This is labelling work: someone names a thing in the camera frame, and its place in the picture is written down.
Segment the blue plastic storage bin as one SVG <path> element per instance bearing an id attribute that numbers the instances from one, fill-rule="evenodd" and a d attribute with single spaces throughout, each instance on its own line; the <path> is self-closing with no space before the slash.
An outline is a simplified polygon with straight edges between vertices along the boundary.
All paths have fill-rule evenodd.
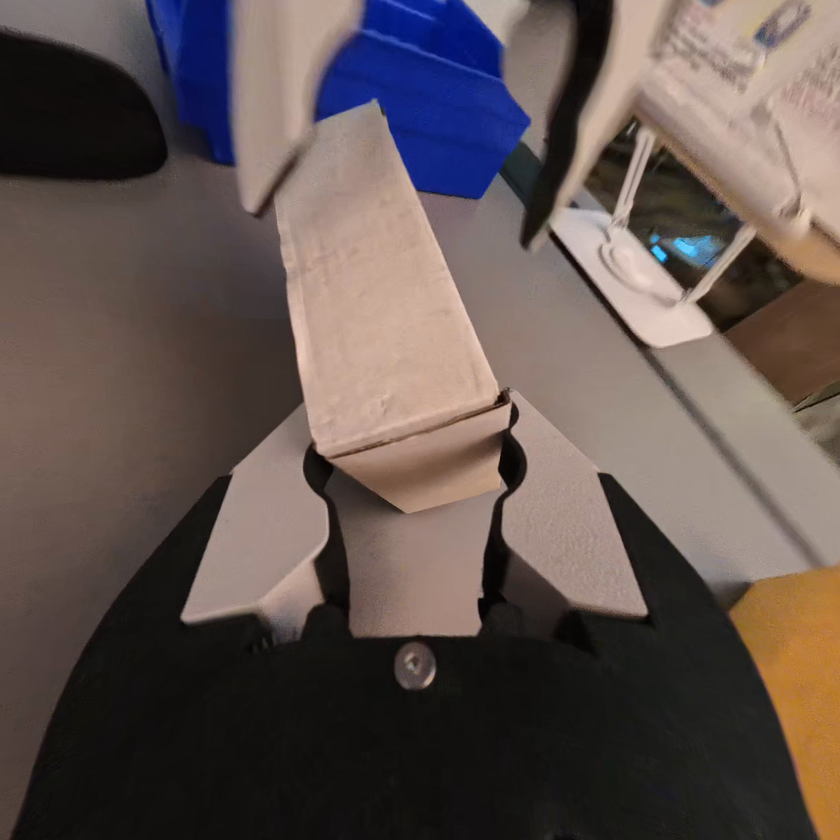
<path id="1" fill-rule="evenodd" d="M 233 4 L 147 1 L 179 119 L 213 161 L 235 164 L 230 115 Z M 415 188 L 481 198 L 530 124 L 501 72 L 502 45 L 464 2 L 364 2 L 326 70 L 316 120 L 376 99 Z"/>

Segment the brown wooden panel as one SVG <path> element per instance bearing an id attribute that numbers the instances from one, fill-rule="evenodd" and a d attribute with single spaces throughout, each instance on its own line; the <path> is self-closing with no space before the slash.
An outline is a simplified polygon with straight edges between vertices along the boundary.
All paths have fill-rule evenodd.
<path id="1" fill-rule="evenodd" d="M 839 287 L 804 280 L 725 332 L 791 404 L 839 382 Z"/>

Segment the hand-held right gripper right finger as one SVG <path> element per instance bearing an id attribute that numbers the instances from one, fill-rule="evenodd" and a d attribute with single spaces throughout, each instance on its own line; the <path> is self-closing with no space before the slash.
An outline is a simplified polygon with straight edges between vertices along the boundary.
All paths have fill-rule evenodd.
<path id="1" fill-rule="evenodd" d="M 648 607 L 598 468 L 519 392 L 509 396 L 481 615 L 507 603 L 525 624 L 560 624 L 571 611 L 644 620 Z"/>

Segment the black rounded pad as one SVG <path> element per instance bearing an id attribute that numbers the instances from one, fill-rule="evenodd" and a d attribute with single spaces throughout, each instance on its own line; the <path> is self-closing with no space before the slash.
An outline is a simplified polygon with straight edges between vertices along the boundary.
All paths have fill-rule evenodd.
<path id="1" fill-rule="evenodd" d="M 90 52 L 2 29 L 1 173 L 115 182 L 167 161 L 144 89 Z"/>

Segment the yellow cushion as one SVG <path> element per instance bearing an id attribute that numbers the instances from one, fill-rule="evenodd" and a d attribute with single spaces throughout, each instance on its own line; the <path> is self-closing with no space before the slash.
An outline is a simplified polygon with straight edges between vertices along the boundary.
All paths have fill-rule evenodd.
<path id="1" fill-rule="evenodd" d="M 839 568 L 754 583 L 730 610 L 770 694 L 807 811 L 839 838 Z"/>

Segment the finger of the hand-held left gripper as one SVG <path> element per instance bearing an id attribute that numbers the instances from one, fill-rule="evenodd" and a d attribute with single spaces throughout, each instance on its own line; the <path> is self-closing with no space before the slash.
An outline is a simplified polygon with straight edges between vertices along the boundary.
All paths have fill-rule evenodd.
<path id="1" fill-rule="evenodd" d="M 521 246 L 536 249 L 627 117 L 664 26 L 664 4 L 530 2 L 521 22 L 542 144 Z"/>
<path id="2" fill-rule="evenodd" d="M 233 2 L 233 149 L 240 202 L 261 215 L 308 142 L 322 79 L 362 1 Z"/>

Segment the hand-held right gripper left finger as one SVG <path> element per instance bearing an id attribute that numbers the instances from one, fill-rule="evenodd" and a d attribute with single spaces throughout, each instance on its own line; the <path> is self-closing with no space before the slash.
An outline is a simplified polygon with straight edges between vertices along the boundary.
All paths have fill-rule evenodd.
<path id="1" fill-rule="evenodd" d="M 332 474 L 299 405 L 230 473 L 182 622 L 252 616 L 287 642 L 301 636 L 317 606 L 347 618 L 350 573 L 327 494 Z"/>

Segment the white cardboard box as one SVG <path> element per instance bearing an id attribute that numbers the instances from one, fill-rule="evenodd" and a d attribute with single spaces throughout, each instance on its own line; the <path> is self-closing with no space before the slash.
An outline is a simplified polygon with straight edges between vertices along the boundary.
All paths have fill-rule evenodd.
<path id="1" fill-rule="evenodd" d="M 497 490 L 510 397 L 380 103 L 314 129 L 274 198 L 314 448 L 405 513 Z"/>

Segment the printed sign on wooden board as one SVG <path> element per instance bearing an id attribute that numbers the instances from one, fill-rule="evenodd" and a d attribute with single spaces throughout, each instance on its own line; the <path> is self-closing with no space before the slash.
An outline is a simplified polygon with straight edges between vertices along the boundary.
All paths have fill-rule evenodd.
<path id="1" fill-rule="evenodd" d="M 838 286 L 839 2 L 679 2 L 637 115 L 806 279 Z"/>

